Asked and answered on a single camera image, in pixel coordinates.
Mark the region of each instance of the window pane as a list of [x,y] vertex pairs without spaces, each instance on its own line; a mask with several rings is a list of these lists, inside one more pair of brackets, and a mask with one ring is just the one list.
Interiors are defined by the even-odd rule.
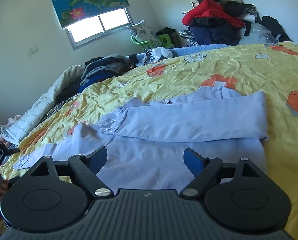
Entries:
[[102,24],[105,27],[105,30],[109,30],[129,23],[129,19],[125,9],[119,9],[119,10],[101,14],[100,18],[101,18]]
[[70,30],[75,42],[82,41],[90,36],[103,32],[98,16],[83,19],[69,25],[67,28]]

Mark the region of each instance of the patterned cushion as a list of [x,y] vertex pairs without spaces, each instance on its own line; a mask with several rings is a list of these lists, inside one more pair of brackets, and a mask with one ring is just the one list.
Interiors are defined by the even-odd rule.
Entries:
[[145,21],[141,21],[132,26],[127,26],[127,29],[138,42],[150,41],[154,48],[162,47],[162,42]]
[[187,40],[187,47],[192,47],[192,46],[199,46],[198,42],[195,41],[191,31],[189,30],[184,30],[179,32],[180,37],[183,37]]

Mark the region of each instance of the red jacket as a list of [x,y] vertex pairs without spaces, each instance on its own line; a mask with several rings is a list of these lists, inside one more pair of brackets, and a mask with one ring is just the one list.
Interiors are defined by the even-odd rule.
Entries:
[[226,14],[220,4],[217,4],[213,0],[204,0],[196,8],[189,11],[182,19],[182,24],[189,26],[193,18],[196,17],[217,17],[227,20],[232,26],[236,28],[243,28],[244,22],[238,18],[231,17]]

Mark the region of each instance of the ribbed gray panel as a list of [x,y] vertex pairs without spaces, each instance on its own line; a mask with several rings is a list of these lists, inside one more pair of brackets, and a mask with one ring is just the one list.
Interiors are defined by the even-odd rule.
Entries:
[[0,240],[290,240],[278,231],[265,236],[240,235],[220,227],[197,201],[172,190],[121,190],[97,200],[75,225],[48,234],[8,230]]

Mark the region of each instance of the yellow bedsheet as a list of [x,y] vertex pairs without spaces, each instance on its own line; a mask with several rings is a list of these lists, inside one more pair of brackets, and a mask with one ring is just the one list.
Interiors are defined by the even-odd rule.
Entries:
[[[21,142],[22,152],[10,157],[1,167],[3,177],[12,178],[25,172],[12,168],[20,155],[29,154],[45,143],[63,140],[73,133],[78,123],[93,124],[102,114],[132,97],[144,102],[161,100],[192,93],[202,83],[212,86],[215,81],[226,82],[227,87],[243,95],[258,90],[266,93],[269,140],[264,147],[268,175],[292,201],[286,231],[298,239],[298,46],[290,42],[280,45],[284,47],[266,48],[256,44],[210,50],[203,61],[199,54],[167,59],[164,60],[165,68],[157,67],[147,73],[146,70],[153,66],[142,66],[121,77],[92,85]],[[259,53],[269,58],[257,59]],[[32,143],[45,129],[45,134]]]

